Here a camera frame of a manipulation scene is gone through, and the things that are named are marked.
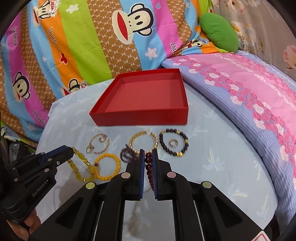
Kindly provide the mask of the person's left hand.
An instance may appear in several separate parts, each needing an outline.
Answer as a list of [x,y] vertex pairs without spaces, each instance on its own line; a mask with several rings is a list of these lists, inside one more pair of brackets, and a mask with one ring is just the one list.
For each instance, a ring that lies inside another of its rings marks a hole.
[[28,240],[29,236],[41,225],[41,220],[37,216],[37,211],[34,208],[24,221],[25,226],[21,226],[12,220],[7,220],[7,223],[19,238],[22,240]]

